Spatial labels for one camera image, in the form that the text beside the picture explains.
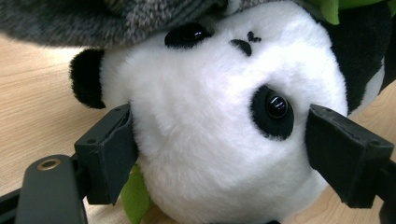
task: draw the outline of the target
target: green leaf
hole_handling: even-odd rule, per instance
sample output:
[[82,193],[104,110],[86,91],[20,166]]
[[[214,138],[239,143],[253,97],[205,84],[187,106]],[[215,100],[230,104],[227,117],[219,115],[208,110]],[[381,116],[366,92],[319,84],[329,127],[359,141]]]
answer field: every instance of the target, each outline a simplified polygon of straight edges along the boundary
[[338,20],[338,1],[337,0],[325,0],[321,1],[320,11],[323,17],[331,24],[339,24]]
[[390,13],[391,13],[392,17],[394,17],[396,14],[396,0],[388,1],[388,6],[390,8]]
[[123,209],[132,224],[139,224],[149,210],[151,200],[143,174],[136,164],[121,191]]

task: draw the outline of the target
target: green fabric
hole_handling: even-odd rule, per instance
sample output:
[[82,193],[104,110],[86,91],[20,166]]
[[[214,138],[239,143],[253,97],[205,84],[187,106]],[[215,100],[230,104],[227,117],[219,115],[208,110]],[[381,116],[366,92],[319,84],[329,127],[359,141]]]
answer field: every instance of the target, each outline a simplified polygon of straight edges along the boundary
[[120,196],[129,221],[132,224],[139,224],[149,210],[151,200],[138,165],[132,169]]
[[396,0],[388,1],[388,6],[390,8],[390,13],[392,14],[392,17],[394,17],[394,15],[396,15]]
[[[353,7],[364,7],[371,4],[379,3],[384,0],[305,0],[320,9],[323,18],[331,24],[339,24],[338,10],[353,8]],[[389,8],[392,12],[392,16],[396,13],[396,1],[389,1]]]

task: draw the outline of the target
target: panda eye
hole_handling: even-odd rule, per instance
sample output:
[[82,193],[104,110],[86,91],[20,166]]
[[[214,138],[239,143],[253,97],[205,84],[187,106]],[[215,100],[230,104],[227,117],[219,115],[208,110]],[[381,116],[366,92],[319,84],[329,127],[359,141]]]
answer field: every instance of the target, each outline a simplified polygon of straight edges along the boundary
[[172,30],[165,37],[165,46],[175,49],[190,49],[212,36],[206,28],[192,22]]
[[282,96],[270,94],[267,99],[267,112],[272,119],[282,119],[286,116],[289,103]]
[[293,110],[281,94],[261,86],[253,95],[250,112],[253,122],[264,136],[285,140],[291,135]]

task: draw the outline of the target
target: gray fabric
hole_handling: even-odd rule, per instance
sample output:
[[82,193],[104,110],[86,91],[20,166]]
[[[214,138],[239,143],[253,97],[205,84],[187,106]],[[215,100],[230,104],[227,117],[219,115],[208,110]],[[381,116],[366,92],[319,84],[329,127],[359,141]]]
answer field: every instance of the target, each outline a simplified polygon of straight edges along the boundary
[[[242,10],[268,1],[235,2]],[[114,48],[209,11],[224,12],[227,5],[227,0],[0,0],[0,33],[39,45]]]

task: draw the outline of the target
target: wooden table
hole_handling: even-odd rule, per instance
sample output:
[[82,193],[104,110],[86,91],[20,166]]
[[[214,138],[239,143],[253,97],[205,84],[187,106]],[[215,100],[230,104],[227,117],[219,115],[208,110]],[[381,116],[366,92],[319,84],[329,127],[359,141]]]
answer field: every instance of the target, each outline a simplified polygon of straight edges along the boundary
[[[43,48],[0,36],[0,195],[21,187],[24,170],[32,162],[53,154],[72,155],[74,143],[105,114],[81,105],[70,89],[68,64],[80,51]],[[396,143],[393,95],[395,85],[354,120]],[[376,199],[371,210],[349,209],[328,188],[315,204],[285,223],[375,224],[380,206]],[[90,223],[128,223],[120,202],[86,208]],[[173,223],[155,208],[144,222]]]

